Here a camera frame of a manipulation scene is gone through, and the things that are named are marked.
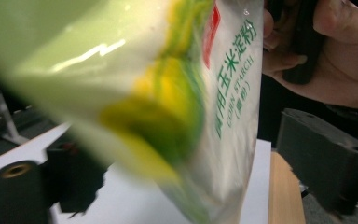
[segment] black mechanical component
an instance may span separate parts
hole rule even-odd
[[[40,167],[18,161],[0,170],[0,224],[49,223]]]
[[[285,109],[278,152],[327,211],[350,215],[358,203],[358,140],[311,114]]]
[[[0,224],[51,223],[49,208],[86,212],[103,185],[102,167],[63,136],[47,148],[48,160],[37,165],[18,161],[0,170]]]
[[[284,0],[269,0],[268,9],[275,21],[281,18]],[[319,53],[324,44],[324,36],[313,29],[313,12],[317,0],[298,0],[299,11],[296,15],[296,26],[292,36],[290,50],[308,57],[304,64],[283,71],[283,79],[295,84],[310,82]]]

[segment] hand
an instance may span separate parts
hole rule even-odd
[[[285,0],[287,11],[279,24],[265,11],[263,74],[275,78],[289,90],[332,105],[358,107],[358,7],[347,0],[319,0],[314,29],[326,35],[315,72],[306,85],[282,79],[282,70],[305,62],[306,57],[289,52],[296,0]]]

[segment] white surface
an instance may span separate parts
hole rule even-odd
[[[58,126],[0,157],[0,168],[14,161],[46,159],[42,152],[67,130]],[[255,161],[241,213],[241,223],[267,224],[269,215],[269,142],[257,141]],[[189,222],[153,183],[129,179],[112,165],[105,174],[104,187],[87,213],[69,219],[59,207],[52,208],[56,223],[74,224],[188,224]]]

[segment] red logo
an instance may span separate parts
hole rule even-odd
[[[202,45],[202,53],[203,53],[203,61],[207,68],[210,67],[209,58],[211,55],[212,44],[214,40],[214,36],[216,35],[217,27],[219,26],[220,22],[220,13],[217,9],[216,4],[214,4],[213,12],[211,17],[208,20],[208,24],[205,27],[205,33],[203,38],[203,45]]]

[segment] corn starch package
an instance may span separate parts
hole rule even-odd
[[[262,59],[257,0],[0,1],[0,81],[193,223],[238,223]]]

